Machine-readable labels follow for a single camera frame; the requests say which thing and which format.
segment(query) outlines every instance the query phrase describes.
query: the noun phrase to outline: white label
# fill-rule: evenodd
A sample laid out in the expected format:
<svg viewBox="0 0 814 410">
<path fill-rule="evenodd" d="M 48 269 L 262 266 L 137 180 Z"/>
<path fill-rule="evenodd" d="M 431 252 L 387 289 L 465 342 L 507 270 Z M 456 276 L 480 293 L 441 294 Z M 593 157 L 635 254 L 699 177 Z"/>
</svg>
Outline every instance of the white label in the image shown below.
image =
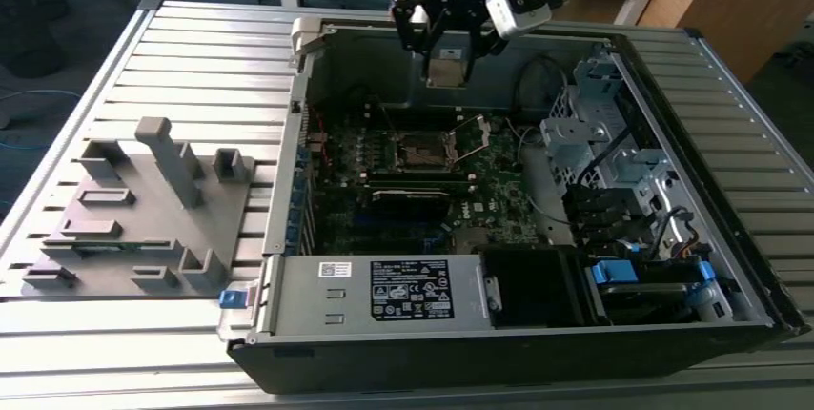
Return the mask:
<svg viewBox="0 0 814 410">
<path fill-rule="evenodd" d="M 349 277 L 350 263 L 349 262 L 318 262 L 318 277 Z"/>
<path fill-rule="evenodd" d="M 427 302 L 427 310 L 448 310 L 452 304 L 448 302 Z"/>
<path fill-rule="evenodd" d="M 447 50 L 441 48 L 437 58 L 445 60 L 460 60 L 463 57 L 463 50 Z"/>
</svg>

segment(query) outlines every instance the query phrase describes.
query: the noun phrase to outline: blue cable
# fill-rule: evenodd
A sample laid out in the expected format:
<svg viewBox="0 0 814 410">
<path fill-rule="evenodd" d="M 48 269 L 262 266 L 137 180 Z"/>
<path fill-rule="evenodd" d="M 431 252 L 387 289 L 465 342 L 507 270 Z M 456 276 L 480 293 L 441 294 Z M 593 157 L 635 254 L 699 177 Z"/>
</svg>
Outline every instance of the blue cable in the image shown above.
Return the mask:
<svg viewBox="0 0 814 410">
<path fill-rule="evenodd" d="M 0 89 L 5 89 L 6 91 L 13 91 L 13 93 L 4 95 L 2 97 L 0 97 L 0 101 L 12 98 L 12 97 L 17 97 L 20 95 L 24 95 L 26 93 L 29 94 L 61 94 L 61 95 L 69 95 L 70 97 L 76 98 L 77 100 L 81 99 L 81 95 L 77 94 L 76 92 L 70 92 L 70 91 L 61 91 L 58 89 L 33 89 L 30 91 L 16 91 L 10 88 L 0 88 Z M 5 148 L 6 150 L 24 150 L 24 151 L 34 151 L 34 150 L 44 150 L 45 148 L 48 148 L 49 145 L 44 145 L 44 146 L 16 146 L 16 145 L 9 145 L 6 143 L 0 143 L 0 148 Z"/>
<path fill-rule="evenodd" d="M 0 143 L 0 148 L 5 148 L 6 150 L 25 150 L 25 151 L 33 151 L 33 150 L 44 150 L 45 148 L 48 148 L 49 145 L 44 145 L 44 146 L 16 146 L 16 145 L 8 145 L 5 143 Z"/>
<path fill-rule="evenodd" d="M 77 94 L 76 92 L 70 92 L 70 91 L 61 91 L 58 89 L 33 89 L 30 91 L 20 91 L 20 92 L 13 92 L 8 95 L 4 95 L 2 97 L 0 97 L 0 100 L 5 100 L 6 98 L 12 98 L 12 97 L 17 97 L 18 95 L 24 95 L 24 94 L 61 94 L 61 95 L 69 95 L 70 97 L 76 98 L 76 99 L 81 99 L 81 95 Z"/>
</svg>

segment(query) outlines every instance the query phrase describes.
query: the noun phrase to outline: barcode sticker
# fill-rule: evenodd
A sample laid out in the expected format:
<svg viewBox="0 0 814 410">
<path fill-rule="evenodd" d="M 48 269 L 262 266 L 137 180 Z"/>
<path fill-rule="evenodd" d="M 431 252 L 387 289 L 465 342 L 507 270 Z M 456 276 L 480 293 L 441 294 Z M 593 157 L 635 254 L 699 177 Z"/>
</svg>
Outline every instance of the barcode sticker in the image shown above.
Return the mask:
<svg viewBox="0 0 814 410">
<path fill-rule="evenodd" d="M 318 277 L 349 277 L 349 262 L 318 262 Z"/>
</svg>

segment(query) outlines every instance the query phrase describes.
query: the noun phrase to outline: blue drive latch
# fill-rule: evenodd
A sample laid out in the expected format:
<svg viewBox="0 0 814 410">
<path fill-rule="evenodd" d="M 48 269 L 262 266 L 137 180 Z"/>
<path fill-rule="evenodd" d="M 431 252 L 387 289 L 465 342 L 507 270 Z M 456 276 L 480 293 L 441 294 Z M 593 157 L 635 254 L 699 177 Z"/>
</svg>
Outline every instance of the blue drive latch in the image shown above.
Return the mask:
<svg viewBox="0 0 814 410">
<path fill-rule="evenodd" d="M 636 283 L 633 264 L 627 259 L 603 260 L 589 268 L 596 284 Z"/>
<path fill-rule="evenodd" d="M 220 298 L 217 299 L 220 308 L 245 308 L 249 298 L 248 291 L 236 291 L 226 289 L 220 292 Z"/>
</svg>

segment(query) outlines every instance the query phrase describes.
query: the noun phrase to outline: black cable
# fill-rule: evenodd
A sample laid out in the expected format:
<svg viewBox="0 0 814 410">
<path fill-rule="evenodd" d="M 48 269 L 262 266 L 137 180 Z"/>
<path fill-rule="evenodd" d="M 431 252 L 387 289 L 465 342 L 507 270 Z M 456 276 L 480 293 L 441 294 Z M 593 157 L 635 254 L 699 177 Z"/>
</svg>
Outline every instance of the black cable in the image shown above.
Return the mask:
<svg viewBox="0 0 814 410">
<path fill-rule="evenodd" d="M 575 185 L 579 186 L 580 184 L 583 184 L 583 180 L 584 180 L 584 177 L 587 176 L 587 174 L 589 174 L 591 170 L 593 170 L 596 168 L 596 166 L 601 163 L 604 158 L 608 157 L 608 155 L 615 151 L 615 149 L 621 144 L 621 141 L 624 141 L 624 138 L 627 138 L 629 136 L 629 134 L 631 134 L 631 129 L 629 129 L 629 127 L 627 127 L 627 128 L 624 128 L 621 133 L 615 136 L 615 138 L 609 142 L 608 146 L 605 146 L 605 149 L 601 150 L 601 152 L 596 155 L 596 157 L 593 157 L 593 160 L 589 161 L 589 164 L 587 164 L 587 166 L 583 168 L 583 171 L 580 172 L 580 175 L 576 177 L 576 181 L 573 182 Z"/>
<path fill-rule="evenodd" d="M 672 209 L 665 212 L 664 217 L 661 218 L 661 222 L 659 223 L 659 228 L 656 229 L 656 234 L 652 239 L 652 245 L 649 246 L 649 254 L 647 255 L 648 260 L 655 260 L 659 256 L 659 248 L 661 246 L 661 239 L 664 238 L 665 227 L 669 224 L 669 220 L 679 213 L 687 212 L 687 208 L 680 205 L 672 207 Z"/>
<path fill-rule="evenodd" d="M 520 70 L 517 70 L 517 74 L 513 77 L 513 87 L 511 93 L 511 113 L 517 113 L 523 110 L 523 105 L 520 104 L 520 87 L 523 86 L 523 80 L 529 72 L 529 68 L 533 64 L 540 64 L 545 66 L 545 63 L 549 63 L 556 67 L 556 71 L 559 72 L 559 76 L 561 78 L 561 87 L 568 87 L 568 75 L 564 72 L 564 68 L 556 59 L 553 59 L 548 54 L 537 53 L 529 60 L 525 61 Z"/>
</svg>

